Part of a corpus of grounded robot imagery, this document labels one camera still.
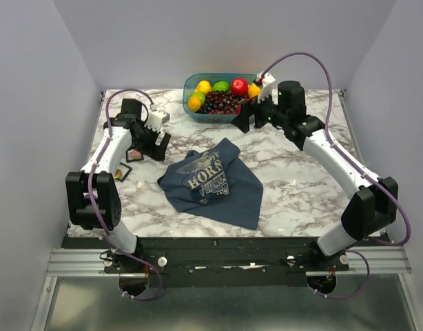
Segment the teal plastic basket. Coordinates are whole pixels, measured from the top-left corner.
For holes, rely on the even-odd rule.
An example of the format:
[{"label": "teal plastic basket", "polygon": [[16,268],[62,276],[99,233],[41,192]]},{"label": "teal plastic basket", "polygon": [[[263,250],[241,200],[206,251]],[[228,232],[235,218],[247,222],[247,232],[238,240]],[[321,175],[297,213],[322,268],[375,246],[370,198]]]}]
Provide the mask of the teal plastic basket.
[{"label": "teal plastic basket", "polygon": [[225,114],[197,114],[192,112],[187,102],[189,101],[192,93],[200,81],[209,81],[213,86],[217,81],[228,81],[231,83],[233,79],[242,77],[251,83],[255,78],[255,74],[237,74],[237,73],[201,73],[194,74],[189,77],[184,83],[183,92],[183,107],[184,111],[192,117],[193,120],[199,123],[230,123],[237,115],[225,115]]}]

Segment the white marble table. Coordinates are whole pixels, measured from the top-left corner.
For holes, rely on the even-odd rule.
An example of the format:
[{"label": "white marble table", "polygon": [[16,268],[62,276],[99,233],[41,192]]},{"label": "white marble table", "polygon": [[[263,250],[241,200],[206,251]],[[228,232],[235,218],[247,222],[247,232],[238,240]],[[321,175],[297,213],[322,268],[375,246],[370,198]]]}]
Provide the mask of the white marble table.
[{"label": "white marble table", "polygon": [[[112,94],[107,91],[106,98]],[[267,124],[261,130],[243,134],[231,125],[201,124],[183,110],[182,90],[149,90],[159,110],[171,114],[165,131],[172,134],[164,162],[146,157],[129,163],[132,173],[123,182],[116,182],[123,205],[122,220],[140,237],[299,237],[320,236],[340,221],[348,200],[340,186],[314,159],[288,142],[281,130]],[[122,98],[147,99],[138,93],[123,93],[111,103],[110,114],[119,111]],[[307,91],[307,112],[324,121],[328,105],[325,90]],[[96,128],[93,153],[103,136],[103,111]],[[353,142],[337,94],[333,98],[331,131],[352,154]],[[210,149],[227,137],[240,148],[244,161],[264,185],[257,230],[247,230],[178,213],[157,184],[169,164],[184,159],[189,149],[199,152]],[[71,225],[70,237],[91,237],[89,231]]]}]

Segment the blue cloth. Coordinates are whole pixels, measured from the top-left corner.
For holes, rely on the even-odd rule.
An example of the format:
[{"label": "blue cloth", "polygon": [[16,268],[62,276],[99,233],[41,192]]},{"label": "blue cloth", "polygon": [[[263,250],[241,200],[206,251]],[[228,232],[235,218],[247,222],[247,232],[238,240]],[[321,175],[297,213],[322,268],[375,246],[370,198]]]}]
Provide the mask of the blue cloth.
[{"label": "blue cloth", "polygon": [[178,212],[255,230],[263,186],[239,153],[226,138],[211,150],[190,150],[169,165],[158,184]]}]

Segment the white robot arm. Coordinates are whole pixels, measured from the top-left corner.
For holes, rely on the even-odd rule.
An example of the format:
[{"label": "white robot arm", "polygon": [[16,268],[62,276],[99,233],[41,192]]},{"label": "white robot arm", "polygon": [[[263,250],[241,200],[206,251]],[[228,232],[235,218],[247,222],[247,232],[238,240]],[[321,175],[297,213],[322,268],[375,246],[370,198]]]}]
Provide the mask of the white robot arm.
[{"label": "white robot arm", "polygon": [[[258,97],[245,101],[232,123],[243,132],[248,132],[249,118],[254,114],[255,128],[271,123],[275,128],[282,129],[288,140],[312,156],[329,172],[350,199],[341,223],[313,243],[315,258],[330,257],[393,223],[396,206],[369,179],[379,183],[396,198],[398,185],[395,180],[391,177],[381,179],[367,169],[324,129],[321,120],[307,114],[305,90],[299,82],[279,83],[278,104],[274,104],[271,95],[271,85],[274,81],[274,77],[269,73],[264,77],[259,74],[255,82],[261,87]],[[364,178],[361,172],[348,163],[339,151],[333,148],[334,144],[368,177]]]},{"label": "white robot arm", "polygon": [[[162,130],[162,125],[169,120],[168,113],[155,110],[147,114],[145,121],[141,121],[141,106],[138,100],[123,99],[121,112],[110,119],[111,134],[105,123],[103,139],[94,155],[80,172],[70,172],[66,177],[71,222],[103,237],[106,233],[96,218],[87,188],[89,173],[96,165],[92,187],[96,189],[96,200],[109,228],[109,242],[127,253],[137,250],[137,238],[121,221],[121,202],[112,174],[130,148],[162,161],[170,140],[170,134]],[[97,162],[96,158],[105,148],[107,140],[110,140],[109,144]]]}]

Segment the gray wall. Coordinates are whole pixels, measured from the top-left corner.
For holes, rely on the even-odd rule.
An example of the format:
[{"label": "gray wall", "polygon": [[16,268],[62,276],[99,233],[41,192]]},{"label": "gray wall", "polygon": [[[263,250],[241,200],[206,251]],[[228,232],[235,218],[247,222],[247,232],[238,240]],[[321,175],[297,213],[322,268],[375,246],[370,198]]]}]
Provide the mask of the gray wall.
[{"label": "gray wall", "polygon": [[[368,166],[400,185],[412,223],[406,250],[423,300],[423,0],[398,0],[348,88],[347,106]],[[389,232],[404,236],[399,215]]]},{"label": "gray wall", "polygon": [[0,0],[0,331],[30,329],[97,91],[50,0]]},{"label": "gray wall", "polygon": [[[296,50],[345,88],[395,0],[54,0],[103,87],[181,87],[197,72],[255,72]],[[273,71],[326,88],[310,59]]]}]

